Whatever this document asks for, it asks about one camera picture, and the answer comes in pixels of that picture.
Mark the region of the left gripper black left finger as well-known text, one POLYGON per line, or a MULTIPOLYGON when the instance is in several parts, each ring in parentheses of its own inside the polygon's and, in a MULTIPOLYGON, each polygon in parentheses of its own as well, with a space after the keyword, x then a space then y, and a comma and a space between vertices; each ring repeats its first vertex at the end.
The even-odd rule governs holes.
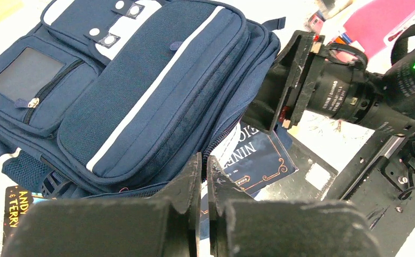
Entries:
POLYGON ((2 256, 198 256, 201 173, 195 154, 149 198, 39 203, 2 256))

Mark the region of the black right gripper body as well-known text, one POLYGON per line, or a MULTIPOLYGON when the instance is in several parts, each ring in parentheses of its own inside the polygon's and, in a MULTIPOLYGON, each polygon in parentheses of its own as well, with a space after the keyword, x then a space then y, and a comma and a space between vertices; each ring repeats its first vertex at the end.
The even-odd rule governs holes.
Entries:
POLYGON ((289 129, 308 110, 361 124, 367 115, 367 56, 296 30, 273 63, 273 125, 289 129))

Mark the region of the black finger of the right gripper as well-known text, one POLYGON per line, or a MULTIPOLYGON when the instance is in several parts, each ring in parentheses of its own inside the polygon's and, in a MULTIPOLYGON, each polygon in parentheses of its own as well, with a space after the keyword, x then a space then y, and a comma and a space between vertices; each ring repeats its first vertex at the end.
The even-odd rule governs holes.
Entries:
POLYGON ((275 64, 267 72, 252 102, 248 105, 242 122, 269 134, 275 127, 285 99, 285 86, 289 68, 275 64))

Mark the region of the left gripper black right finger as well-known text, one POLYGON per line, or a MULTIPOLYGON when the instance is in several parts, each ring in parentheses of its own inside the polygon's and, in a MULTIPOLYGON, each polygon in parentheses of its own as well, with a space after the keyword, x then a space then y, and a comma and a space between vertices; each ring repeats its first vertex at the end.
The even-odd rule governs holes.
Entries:
POLYGON ((345 201, 257 201, 206 164, 214 256, 380 256, 366 218, 345 201))

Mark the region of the dark blue hardcover book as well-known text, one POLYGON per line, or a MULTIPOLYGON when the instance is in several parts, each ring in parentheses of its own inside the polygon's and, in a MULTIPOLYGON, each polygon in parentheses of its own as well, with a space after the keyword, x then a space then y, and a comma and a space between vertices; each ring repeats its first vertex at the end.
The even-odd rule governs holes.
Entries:
POLYGON ((298 171, 288 153, 292 144, 287 130, 266 134, 239 122, 211 155, 227 177, 255 197, 262 188, 298 171))

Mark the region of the black notebook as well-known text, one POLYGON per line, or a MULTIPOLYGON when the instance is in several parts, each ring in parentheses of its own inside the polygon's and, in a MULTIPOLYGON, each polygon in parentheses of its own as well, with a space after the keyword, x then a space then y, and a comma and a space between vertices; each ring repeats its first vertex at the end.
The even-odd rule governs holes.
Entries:
POLYGON ((262 188, 255 196, 262 200, 323 200, 339 171, 294 136, 288 150, 298 171, 262 188))

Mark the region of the navy blue student backpack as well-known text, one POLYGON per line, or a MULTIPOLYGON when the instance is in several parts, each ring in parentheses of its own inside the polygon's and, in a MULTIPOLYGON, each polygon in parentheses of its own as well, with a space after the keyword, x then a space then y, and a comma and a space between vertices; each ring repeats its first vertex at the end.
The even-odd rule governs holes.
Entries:
POLYGON ((51 198, 161 189, 231 135, 285 23, 214 1, 52 1, 0 55, 0 171, 51 198))

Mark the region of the colourful treehouse storey book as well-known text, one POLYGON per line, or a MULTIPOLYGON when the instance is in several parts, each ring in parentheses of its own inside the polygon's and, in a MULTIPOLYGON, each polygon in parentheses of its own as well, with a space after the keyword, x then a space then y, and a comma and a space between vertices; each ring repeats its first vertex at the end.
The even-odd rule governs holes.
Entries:
POLYGON ((27 214, 30 207, 46 200, 41 193, 28 191, 18 185, 9 186, 5 189, 3 246, 14 235, 20 220, 27 214))

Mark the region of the pink box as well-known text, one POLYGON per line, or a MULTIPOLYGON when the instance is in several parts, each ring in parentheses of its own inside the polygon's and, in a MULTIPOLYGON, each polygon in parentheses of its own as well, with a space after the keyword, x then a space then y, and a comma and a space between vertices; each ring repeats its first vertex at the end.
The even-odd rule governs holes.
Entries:
POLYGON ((340 38, 372 58, 415 24, 415 0, 370 1, 343 25, 340 38))

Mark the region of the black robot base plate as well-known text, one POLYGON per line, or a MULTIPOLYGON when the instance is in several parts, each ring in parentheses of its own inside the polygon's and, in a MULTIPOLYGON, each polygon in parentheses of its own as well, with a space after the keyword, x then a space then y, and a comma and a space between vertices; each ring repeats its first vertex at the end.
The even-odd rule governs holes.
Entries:
POLYGON ((383 256, 396 256, 415 228, 415 159, 406 153, 403 138, 378 133, 365 142, 334 179, 329 200, 346 200, 367 217, 383 256))

